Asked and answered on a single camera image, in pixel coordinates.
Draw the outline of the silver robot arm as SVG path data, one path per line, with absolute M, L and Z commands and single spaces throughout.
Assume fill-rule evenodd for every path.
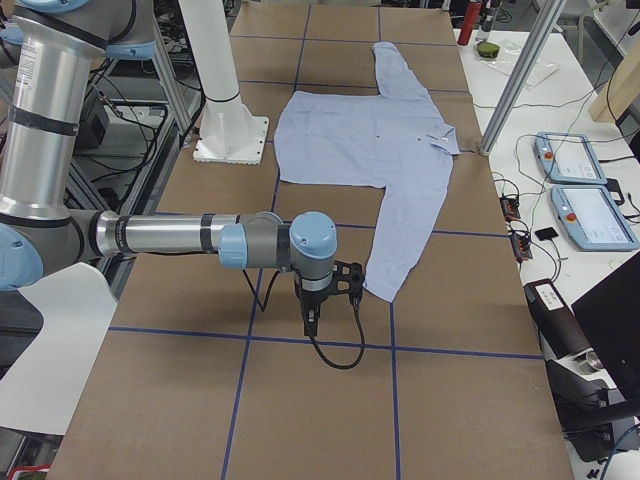
M 292 273 L 304 333 L 315 337 L 340 270 L 327 215 L 285 223 L 272 212 L 131 213 L 142 174 L 158 160 L 163 125 L 119 101 L 134 149 L 101 154 L 107 121 L 90 119 L 87 104 L 111 61 L 149 61 L 160 44 L 150 1 L 18 1 L 2 20 L 1 56 L 17 66 L 1 161 L 2 289 L 117 255 L 214 254 L 228 268 Z

